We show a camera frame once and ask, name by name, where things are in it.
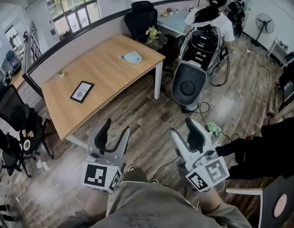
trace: gray partition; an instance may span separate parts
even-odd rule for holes
[[[190,6],[203,7],[205,4],[205,0],[165,0],[154,3],[154,6],[160,15],[167,8],[187,10]],[[42,95],[41,86],[68,63],[114,35],[129,36],[130,32],[124,23],[124,15],[129,12],[131,9],[105,17],[59,42],[29,67],[25,80],[30,81],[30,85],[37,85],[38,93]]]

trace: white robot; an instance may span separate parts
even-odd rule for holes
[[[88,138],[88,159],[82,163],[81,184],[91,190],[114,193],[122,176],[122,162],[130,135],[126,127],[113,150],[107,150],[111,119],[97,127]]]
[[[177,165],[180,175],[202,192],[228,178],[229,172],[224,158],[212,148],[209,133],[190,118],[185,123],[189,129],[187,141],[175,129],[170,130],[176,153],[181,157]]]

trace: blue desk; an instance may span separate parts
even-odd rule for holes
[[[157,18],[157,24],[184,36],[184,29],[187,25],[184,19],[187,15],[188,11],[183,10],[179,11],[179,13],[169,15],[166,18],[159,16]]]

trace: standing fan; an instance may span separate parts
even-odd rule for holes
[[[260,32],[259,32],[257,39],[252,40],[252,43],[258,47],[259,46],[258,39],[261,35],[261,32],[263,32],[265,34],[271,34],[274,31],[275,25],[274,25],[274,22],[271,19],[271,17],[264,14],[264,13],[257,15],[256,25],[257,25],[257,28],[260,30]]]

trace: black mesh chair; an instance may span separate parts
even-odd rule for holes
[[[21,171],[20,166],[23,167],[26,175],[31,178],[25,167],[25,160],[33,159],[34,156],[24,156],[24,150],[20,147],[20,141],[9,135],[4,134],[0,129],[0,149],[2,149],[2,157],[4,164],[2,163],[0,173],[2,169],[7,169],[8,175],[11,176],[14,170]]]
[[[154,26],[157,29],[157,10],[149,1],[134,2],[131,4],[131,7],[132,11],[125,15],[124,21],[131,33],[132,39],[146,43],[148,39],[146,31],[149,27]],[[166,57],[163,61],[163,71],[169,72],[173,76],[173,71],[165,67],[177,58],[179,40],[169,34],[165,34],[165,37],[168,38],[168,41],[158,53]]]
[[[5,151],[2,151],[2,157],[4,161],[4,164],[2,164],[2,169],[7,169],[8,175],[11,176],[14,170],[21,171],[20,166],[22,166],[27,177],[32,178],[32,176],[28,174],[24,161],[28,159],[33,159],[36,161],[36,157],[24,156],[24,150],[20,147],[20,141],[12,136],[9,136],[9,134],[7,134],[6,136],[6,148],[9,150],[9,152],[6,153]]]
[[[25,155],[32,154],[33,152],[39,155],[38,148],[43,143],[51,159],[54,158],[50,154],[45,142],[45,138],[53,134],[53,132],[45,133],[49,119],[46,119],[42,124],[42,117],[35,112],[34,108],[30,108],[27,104],[24,104],[14,85],[9,85],[4,96],[0,99],[0,118],[6,121],[15,131],[20,131],[20,142],[22,146],[27,139],[30,141],[29,149],[24,151]],[[33,131],[34,137],[23,137],[22,130],[26,130],[27,133]]]

